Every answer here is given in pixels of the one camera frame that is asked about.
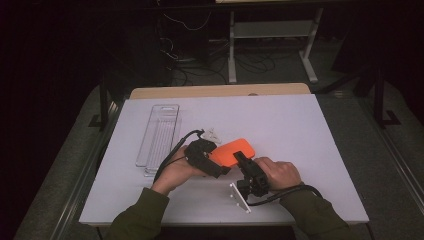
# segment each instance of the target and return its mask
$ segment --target hand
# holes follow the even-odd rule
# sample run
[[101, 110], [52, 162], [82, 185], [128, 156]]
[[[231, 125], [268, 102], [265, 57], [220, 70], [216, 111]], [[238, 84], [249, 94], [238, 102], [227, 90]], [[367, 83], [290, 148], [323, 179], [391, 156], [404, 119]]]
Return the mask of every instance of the hand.
[[271, 191], [297, 186], [302, 182], [299, 171], [291, 162], [273, 162], [267, 157], [256, 158], [254, 161], [268, 177]]
[[169, 160], [162, 174], [153, 183], [151, 189], [167, 196], [172, 190], [185, 183], [192, 176], [207, 176], [206, 173], [191, 166], [184, 155], [187, 146], [183, 146]]

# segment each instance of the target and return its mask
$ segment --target table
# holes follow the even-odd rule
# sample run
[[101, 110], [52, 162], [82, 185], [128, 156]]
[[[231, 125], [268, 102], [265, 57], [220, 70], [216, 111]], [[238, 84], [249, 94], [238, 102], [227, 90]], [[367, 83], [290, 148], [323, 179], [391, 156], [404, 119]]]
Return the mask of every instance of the table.
[[[319, 189], [345, 221], [368, 222], [318, 102], [308, 93], [304, 84], [134, 90], [123, 106], [79, 221], [92, 226], [109, 225], [136, 202], [143, 187], [151, 185], [153, 179], [144, 177], [144, 170], [136, 167], [135, 161], [152, 106], [172, 103], [180, 105], [181, 137], [193, 129], [209, 127], [214, 127], [223, 143], [243, 137], [257, 156], [292, 161], [303, 181]], [[190, 179], [171, 193], [163, 225], [294, 223], [277, 202], [253, 207], [250, 214], [237, 207], [230, 198], [229, 184], [241, 178], [240, 171], [234, 168], [218, 179]]]

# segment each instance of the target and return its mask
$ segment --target clear plastic tray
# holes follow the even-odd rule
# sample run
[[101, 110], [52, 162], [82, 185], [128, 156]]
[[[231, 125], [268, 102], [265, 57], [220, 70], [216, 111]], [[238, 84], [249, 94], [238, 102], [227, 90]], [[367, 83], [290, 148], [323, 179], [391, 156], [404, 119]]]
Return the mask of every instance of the clear plastic tray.
[[147, 175], [156, 173], [159, 165], [178, 142], [181, 118], [179, 105], [154, 105], [137, 157], [136, 166], [145, 167]]

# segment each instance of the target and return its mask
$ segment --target person's right hand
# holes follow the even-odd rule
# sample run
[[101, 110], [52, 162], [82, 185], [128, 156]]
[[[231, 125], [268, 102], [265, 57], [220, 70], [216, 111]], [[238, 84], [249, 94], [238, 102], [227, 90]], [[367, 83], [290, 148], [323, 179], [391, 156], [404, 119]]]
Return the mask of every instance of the person's right hand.
[[268, 177], [271, 191], [297, 186], [302, 182], [299, 171], [291, 162], [274, 162], [268, 157], [256, 158], [254, 161]]

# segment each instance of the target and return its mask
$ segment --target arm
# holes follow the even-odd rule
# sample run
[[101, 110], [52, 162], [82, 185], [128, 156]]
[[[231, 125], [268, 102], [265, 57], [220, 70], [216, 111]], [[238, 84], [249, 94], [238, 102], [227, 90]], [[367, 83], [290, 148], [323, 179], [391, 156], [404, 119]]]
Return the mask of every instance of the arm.
[[147, 240], [160, 233], [168, 194], [191, 176], [206, 175], [188, 164], [184, 149], [182, 147], [175, 153], [152, 187], [144, 188], [138, 201], [113, 220], [105, 239]]
[[[271, 190], [278, 192], [302, 184], [300, 174], [292, 163], [273, 162], [262, 157], [255, 161], [268, 177]], [[294, 217], [297, 226], [311, 239], [359, 239], [334, 211], [330, 202], [309, 191], [289, 194], [280, 200]]]

